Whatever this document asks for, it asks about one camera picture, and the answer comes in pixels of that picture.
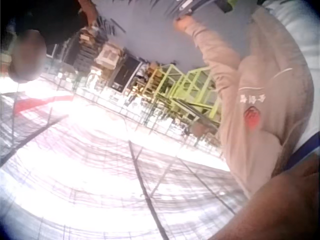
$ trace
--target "sleeve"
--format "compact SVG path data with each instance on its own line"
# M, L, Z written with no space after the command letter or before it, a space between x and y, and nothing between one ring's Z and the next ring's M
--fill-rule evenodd
M230 113L235 105L239 86L240 56L216 32L199 23L190 25L185 32L192 36L195 45L202 52L204 63L211 68L211 75L222 99L223 117Z

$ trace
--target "green steel structure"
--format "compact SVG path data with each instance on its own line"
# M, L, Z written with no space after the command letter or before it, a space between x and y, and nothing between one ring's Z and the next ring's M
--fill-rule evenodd
M160 100L182 119L192 115L192 121L196 121L202 114L220 123L221 101L209 67L190 70L184 75L173 64L160 66L152 74L143 94Z

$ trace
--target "blue stripe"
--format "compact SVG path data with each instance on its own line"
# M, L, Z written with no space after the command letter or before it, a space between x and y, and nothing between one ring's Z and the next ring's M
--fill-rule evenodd
M288 163L284 167L284 170L289 170L299 161L308 156L315 149L320 146L320 132L317 132L315 135L309 138L292 156L290 157Z

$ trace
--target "metal mesh floor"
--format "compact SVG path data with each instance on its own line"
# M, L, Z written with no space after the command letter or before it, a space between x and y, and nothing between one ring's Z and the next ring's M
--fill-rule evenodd
M13 239L207 239L247 200L230 172L181 158L183 143L169 154L161 144L171 138L154 141L84 100L69 116L50 105L13 114L14 99L27 97L1 96L1 157L11 157L0 169L0 218Z

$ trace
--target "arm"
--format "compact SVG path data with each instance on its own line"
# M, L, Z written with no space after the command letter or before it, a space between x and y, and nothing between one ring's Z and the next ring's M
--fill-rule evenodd
M210 66L222 99L222 117L228 118L238 92L240 56L216 32L208 30L190 16L176 21L175 27L192 36L195 45L202 52L203 61Z
M98 17L98 11L95 5L90 0L77 0L81 6L81 9L85 13L88 25L91 26Z
M311 155L272 178L209 240L318 239L318 225L319 156Z

